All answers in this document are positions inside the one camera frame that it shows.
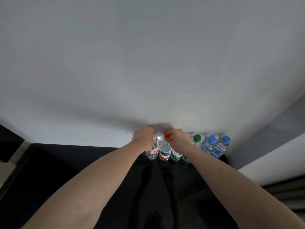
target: blue bottle cap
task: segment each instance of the blue bottle cap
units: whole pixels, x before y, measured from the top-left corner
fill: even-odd
[[[228,136],[223,136],[222,137],[222,141],[225,143],[225,144],[229,144],[231,142],[231,138],[228,137]]]
[[[211,144],[215,144],[216,143],[216,141],[217,141],[217,139],[216,139],[216,137],[215,136],[209,136],[209,142],[211,143]]]

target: bare skin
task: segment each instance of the bare skin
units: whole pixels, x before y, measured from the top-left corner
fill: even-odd
[[[136,158],[154,144],[151,127],[135,131],[132,141],[97,161],[56,191],[23,229],[93,228],[101,211]],[[164,134],[185,155],[240,228],[305,228],[305,223],[253,181],[194,146],[182,129]]]

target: bottle cap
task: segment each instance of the bottle cap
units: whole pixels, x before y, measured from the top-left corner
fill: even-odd
[[[196,135],[194,136],[194,141],[195,141],[195,142],[200,142],[200,141],[201,141],[201,136],[200,136],[199,134],[196,134]]]
[[[216,143],[216,141],[217,141],[217,139],[216,139],[216,137],[215,136],[209,136],[209,142],[211,143],[211,144],[215,144]]]
[[[222,141],[225,143],[225,144],[229,144],[231,142],[231,138],[228,137],[228,136],[223,136],[222,137]]]
[[[172,138],[173,138],[173,136],[170,135],[170,134],[165,134],[164,135],[164,139],[172,139]]]

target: green bottle cap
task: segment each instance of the green bottle cap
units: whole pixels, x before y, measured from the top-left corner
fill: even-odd
[[[200,136],[199,134],[196,134],[196,135],[194,136],[194,141],[195,141],[195,142],[200,142],[200,141],[201,141],[201,136]]]

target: red bottle cap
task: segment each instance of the red bottle cap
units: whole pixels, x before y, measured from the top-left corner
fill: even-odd
[[[170,134],[165,134],[165,135],[164,135],[164,138],[165,138],[165,139],[172,139],[172,138],[173,138],[173,136],[172,136],[172,135],[170,135]]]

